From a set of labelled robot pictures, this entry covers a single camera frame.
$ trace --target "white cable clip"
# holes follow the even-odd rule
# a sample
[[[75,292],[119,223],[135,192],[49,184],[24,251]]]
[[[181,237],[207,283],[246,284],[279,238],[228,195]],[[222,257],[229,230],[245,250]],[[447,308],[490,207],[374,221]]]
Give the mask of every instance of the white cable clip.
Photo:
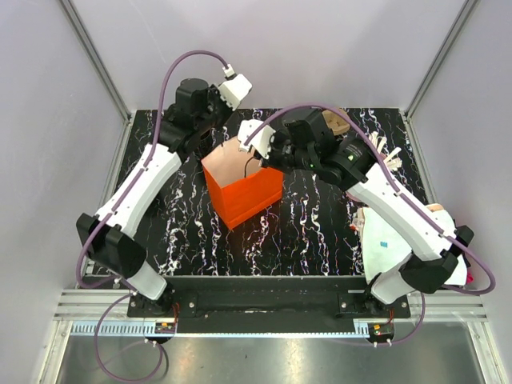
[[[397,146],[394,150],[391,151],[390,154],[388,154],[386,156],[386,158],[384,159],[384,163],[387,164],[394,156],[396,156],[397,154],[400,153],[400,151],[402,150],[402,148],[400,148],[399,146]]]
[[[224,66],[222,68],[222,70],[224,71],[224,75],[226,76],[226,78],[230,78],[231,76],[234,75],[234,69],[231,66],[231,64],[228,64],[227,66]]]
[[[389,170],[397,170],[402,166],[402,160],[400,160],[399,158],[394,158],[390,162],[387,162],[386,166]]]
[[[371,143],[372,143],[374,146],[377,146],[377,136],[378,136],[378,132],[372,132],[372,133],[370,134],[370,137],[369,137],[369,139],[370,139]]]
[[[382,149],[384,148],[384,144],[386,144],[386,142],[387,142],[386,136],[382,137],[380,143],[378,144],[377,152],[379,152],[379,153],[382,152]]]

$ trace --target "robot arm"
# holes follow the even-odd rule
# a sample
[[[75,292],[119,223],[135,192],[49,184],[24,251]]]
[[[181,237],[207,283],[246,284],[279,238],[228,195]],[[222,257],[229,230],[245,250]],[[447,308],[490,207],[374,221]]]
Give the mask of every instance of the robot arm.
[[[197,78],[184,80],[176,90],[175,103],[163,116],[151,161],[145,166],[153,149],[148,144],[114,196],[95,216],[82,214],[77,220],[78,234],[85,244],[99,223],[107,219],[88,249],[89,258],[123,277],[150,300],[160,299],[166,280],[146,261],[146,249],[136,243],[134,236],[164,183],[200,147],[211,128],[225,124],[250,92],[252,85],[242,74],[236,74],[231,67],[225,73],[226,81],[219,86],[209,86]]]
[[[302,109],[286,114],[279,129],[265,126],[246,143],[261,124],[258,120],[242,122],[238,133],[241,150],[255,148],[262,166],[286,173],[297,169],[315,172],[324,182],[338,186],[373,208],[411,246],[413,252],[406,260],[377,275],[371,282],[368,289],[371,297],[391,304],[413,290],[430,294],[452,275],[461,250],[439,236],[406,204],[400,194],[406,195],[435,220],[432,213],[396,180],[400,191],[393,190],[363,140],[337,141],[320,110]],[[444,235],[467,245],[473,232],[464,226]]]

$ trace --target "gray wall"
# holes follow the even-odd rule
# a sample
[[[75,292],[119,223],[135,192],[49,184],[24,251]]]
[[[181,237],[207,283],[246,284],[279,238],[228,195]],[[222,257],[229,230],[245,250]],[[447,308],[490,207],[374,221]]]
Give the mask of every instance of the gray wall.
[[[74,0],[129,108],[156,108],[188,50],[222,54],[254,88],[244,106],[407,107],[464,0]],[[179,67],[219,81],[211,58]],[[172,91],[168,92],[169,102]]]
[[[413,122],[439,202],[474,229],[472,247],[496,275],[483,300],[512,378],[510,20],[510,1],[480,3]]]
[[[0,382],[33,382],[122,121],[58,2],[0,2]]]

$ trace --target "orange box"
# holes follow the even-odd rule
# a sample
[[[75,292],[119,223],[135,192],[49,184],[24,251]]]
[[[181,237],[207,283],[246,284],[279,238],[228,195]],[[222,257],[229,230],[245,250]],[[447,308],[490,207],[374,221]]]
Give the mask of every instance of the orange box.
[[[232,138],[201,161],[214,209],[230,230],[282,196],[282,172],[260,168],[239,144]]]

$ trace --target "cloth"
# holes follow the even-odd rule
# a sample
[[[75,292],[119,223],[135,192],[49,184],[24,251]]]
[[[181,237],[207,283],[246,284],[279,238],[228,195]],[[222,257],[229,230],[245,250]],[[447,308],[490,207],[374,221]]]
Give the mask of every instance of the cloth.
[[[454,230],[454,220],[445,210],[436,210],[432,214],[439,224],[447,230]],[[375,275],[386,272],[402,262],[411,252],[409,244],[383,218],[369,207],[358,209],[353,226],[358,230],[362,245],[362,263],[366,281]],[[446,284],[463,286],[466,284],[467,268],[464,257],[458,257],[455,271]]]

